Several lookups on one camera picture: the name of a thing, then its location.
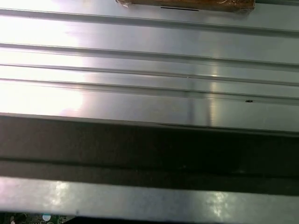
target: circuit board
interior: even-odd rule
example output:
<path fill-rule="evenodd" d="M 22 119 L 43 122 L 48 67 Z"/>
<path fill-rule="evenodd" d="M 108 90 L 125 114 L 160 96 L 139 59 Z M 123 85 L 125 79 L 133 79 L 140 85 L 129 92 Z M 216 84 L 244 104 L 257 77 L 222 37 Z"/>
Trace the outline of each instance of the circuit board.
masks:
<path fill-rule="evenodd" d="M 74 217 L 61 215 L 46 215 L 25 213 L 27 218 L 21 224 L 63 224 Z M 13 217 L 17 217 L 20 213 L 5 213 L 3 224 L 11 224 Z"/>

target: metal groove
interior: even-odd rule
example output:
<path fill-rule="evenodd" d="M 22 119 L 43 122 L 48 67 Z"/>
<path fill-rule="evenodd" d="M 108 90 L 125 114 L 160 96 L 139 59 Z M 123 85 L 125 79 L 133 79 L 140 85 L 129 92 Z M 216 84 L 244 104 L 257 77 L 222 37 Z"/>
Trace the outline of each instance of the metal groove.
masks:
<path fill-rule="evenodd" d="M 177 63 L 191 63 L 191 64 L 210 64 L 216 66 L 231 66 L 231 67 L 241 67 L 241 68 L 253 68 L 253 69 L 265 69 L 265 70 L 281 70 L 281 71 L 299 71 L 299 64 L 293 63 L 271 63 L 265 61 L 250 61 L 250 60 L 236 60 L 230 58 L 218 58 L 218 57 L 204 57 L 204 56 L 187 56 L 187 55 L 175 55 L 175 54 L 161 54 L 161 53 L 151 53 L 151 52 L 137 52 L 137 51 L 123 51 L 123 50 L 108 50 L 108 49 L 87 49 L 87 48 L 68 48 L 68 47 L 57 47 L 57 46 L 42 46 L 42 45 L 28 45 L 28 44 L 10 44 L 1 43 L 0 48 L 5 51 L 5 54 L 25 54 L 28 53 L 44 53 L 57 55 L 71 55 L 71 56 L 90 56 L 90 57 L 103 57 L 103 58 L 119 58 L 119 59 L 136 59 L 145 61 L 160 61 L 160 62 L 177 62 Z M 18 65 L 19 63 L 1 63 L 2 65 Z M 44 65 L 44 68 L 63 68 Z"/>
<path fill-rule="evenodd" d="M 117 84 L 94 84 L 94 83 L 76 83 L 76 82 L 58 82 L 58 81 L 35 81 L 35 80 L 26 80 L 18 84 L 14 79 L 0 79 L 0 84 L 2 86 L 14 88 L 26 88 L 26 87 L 44 87 L 44 88 L 53 88 L 53 92 L 56 90 L 67 90 L 67 91 L 76 91 L 82 94 L 88 92 L 98 92 L 102 93 L 120 93 L 120 94 L 134 94 L 136 96 L 154 96 L 154 97 L 175 97 L 175 98 L 186 98 L 189 99 L 190 104 L 192 105 L 194 99 L 210 99 L 211 101 L 216 100 L 229 100 L 236 102 L 246 102 L 246 100 L 253 100 L 254 103 L 258 104 L 277 104 L 277 105 L 299 105 L 297 94 L 294 92 L 293 95 L 284 95 L 285 91 L 279 90 L 280 94 L 258 94 L 259 92 L 246 91 L 238 92 L 234 89 L 238 89 L 238 84 L 232 86 L 229 90 L 211 90 L 208 88 L 198 88 L 197 86 L 193 89 L 182 88 L 166 88 L 164 87 L 155 87 L 155 86 L 136 86 L 131 85 L 117 85 Z M 190 113 L 188 118 L 191 120 L 191 124 L 196 124 L 192 119 L 194 116 L 194 107 L 191 106 L 187 111 Z"/>
<path fill-rule="evenodd" d="M 101 59 L 102 63 L 117 63 L 119 60 L 113 59 Z M 288 85 L 288 86 L 298 86 L 299 82 L 297 80 L 297 74 L 295 72 L 281 72 L 281 71 L 272 71 L 272 70 L 245 70 L 244 75 L 242 71 L 244 69 L 230 69 L 222 68 L 222 75 L 213 75 L 209 69 L 209 66 L 201 65 L 198 71 L 193 73 L 188 73 L 187 69 L 189 68 L 185 64 L 175 64 L 172 63 L 170 66 L 180 66 L 180 72 L 171 72 L 167 70 L 167 65 L 156 63 L 157 67 L 159 65 L 164 65 L 164 69 L 156 69 L 148 71 L 147 64 L 143 63 L 143 70 L 139 67 L 136 67 L 135 70 L 132 69 L 131 63 L 136 63 L 135 60 L 126 60 L 126 65 L 120 68 L 120 66 L 101 66 L 99 68 L 84 68 L 84 67 L 61 67 L 61 66 L 43 66 L 43 65 L 27 65 L 27 66 L 0 66 L 0 78 L 2 79 L 14 79 L 14 80 L 36 80 L 36 81 L 55 81 L 55 82 L 70 82 L 70 83 L 94 83 L 98 82 L 100 78 L 105 78 L 112 82 L 118 82 L 123 84 L 130 83 L 131 80 L 135 79 L 136 82 L 143 82 L 151 84 L 152 82 L 148 77 L 152 77 L 152 80 L 155 80 L 155 85 L 166 87 L 168 84 L 173 85 L 174 83 L 177 86 L 182 85 L 184 79 L 189 78 L 188 80 L 211 80 L 211 81 L 230 81 L 230 82 L 240 82 L 240 83 L 260 83 L 260 84 L 275 84 L 275 85 Z M 239 71 L 238 76 L 230 74 L 232 71 Z M 279 75 L 284 74 L 284 80 L 279 80 Z"/>
<path fill-rule="evenodd" d="M 0 17 L 0 23 L 3 24 L 3 35 L 0 36 L 0 42 L 7 43 L 216 57 L 269 63 L 299 63 L 298 58 L 295 57 L 298 48 L 296 38 L 268 38 L 233 33 L 217 33 L 215 35 L 211 31 L 184 31 L 103 23 L 64 23 L 7 16 Z M 23 23 L 30 28 L 31 32 L 24 32 L 22 36 L 15 35 L 24 29 Z M 141 33 L 150 35 L 138 39 L 137 42 L 131 38 L 132 35 Z M 158 44 L 162 37 L 171 41 Z M 183 37 L 188 44 L 179 44 Z M 147 39 L 151 39 L 157 44 L 144 44 Z M 214 52 L 215 46 L 220 47 L 217 54 Z"/>
<path fill-rule="evenodd" d="M 83 72 L 67 70 L 47 70 L 33 68 L 19 68 L 14 66 L 0 67 L 0 79 L 7 83 L 14 80 L 34 81 L 30 85 L 55 86 L 64 88 L 76 88 L 80 90 L 111 90 L 120 87 L 129 87 L 131 92 L 137 89 L 146 88 L 146 91 L 153 89 L 163 89 L 165 92 L 170 90 L 177 91 L 198 91 L 214 92 L 222 94 L 236 94 L 249 96 L 264 96 L 273 98 L 297 98 L 299 83 L 279 83 L 265 82 L 257 80 L 238 80 L 231 78 L 204 78 L 191 77 L 168 77 L 168 76 L 149 76 L 141 74 L 111 73 L 111 72 Z"/>
<path fill-rule="evenodd" d="M 104 23 L 112 25 L 126 25 L 126 26 L 144 26 L 144 27 L 158 27 L 158 28 L 174 28 L 174 29 L 192 29 L 192 30 L 206 30 L 220 33 L 236 33 L 247 35 L 260 35 L 269 37 L 284 37 L 284 38 L 298 38 L 299 31 L 280 30 L 269 28 L 252 28 L 239 27 L 217 24 L 202 24 L 179 21 L 163 21 L 154 19 L 137 19 L 137 18 L 122 18 L 110 17 L 101 15 L 86 15 L 86 14 L 62 14 L 53 12 L 36 12 L 36 11 L 20 11 L 1 9 L 0 15 L 17 16 L 25 18 L 36 18 L 44 20 L 56 21 L 72 21 L 72 22 L 88 22 L 88 23 Z"/>
<path fill-rule="evenodd" d="M 282 0 L 281 2 L 291 2 L 292 0 Z M 232 25 L 239 27 L 260 27 L 281 30 L 299 30 L 297 8 L 290 6 L 278 6 L 272 4 L 256 3 L 254 10 L 248 17 L 243 17 L 231 13 L 210 12 L 201 10 L 200 12 L 184 12 L 177 10 L 161 9 L 152 6 L 132 6 L 130 9 L 118 6 L 115 1 L 103 1 L 101 4 L 97 0 L 82 2 L 79 0 L 51 0 L 39 2 L 28 0 L 26 4 L 19 0 L 2 2 L 2 9 L 29 10 L 42 12 L 55 12 L 64 14 L 87 14 L 108 17 L 122 17 L 135 19 L 154 19 L 167 21 L 186 21 L 195 23 L 208 23 L 218 25 Z M 280 23 L 281 18 L 293 18 L 287 22 Z"/>

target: silver metal sheet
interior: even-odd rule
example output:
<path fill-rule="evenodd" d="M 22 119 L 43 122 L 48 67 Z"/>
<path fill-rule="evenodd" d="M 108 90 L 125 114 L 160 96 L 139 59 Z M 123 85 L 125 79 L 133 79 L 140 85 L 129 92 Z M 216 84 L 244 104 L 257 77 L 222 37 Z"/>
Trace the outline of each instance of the silver metal sheet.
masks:
<path fill-rule="evenodd" d="M 2 114 L 299 131 L 297 7 L 257 4 L 245 17 L 114 0 L 0 8 Z"/>
<path fill-rule="evenodd" d="M 158 91 L 2 81 L 0 113 L 299 132 L 299 105 L 176 97 Z"/>
<path fill-rule="evenodd" d="M 102 16 L 175 21 L 195 24 L 265 28 L 274 30 L 299 30 L 297 7 L 256 4 L 255 10 L 245 16 L 201 10 L 200 13 L 182 10 L 169 10 L 152 6 L 132 6 L 129 9 L 117 5 L 114 0 L 6 0 L 1 8 L 57 12 L 69 14 L 89 14 Z"/>
<path fill-rule="evenodd" d="M 0 25 L 1 43 L 299 63 L 296 38 L 7 16 Z"/>
<path fill-rule="evenodd" d="M 0 210 L 192 223 L 298 223 L 298 197 L 0 177 Z"/>

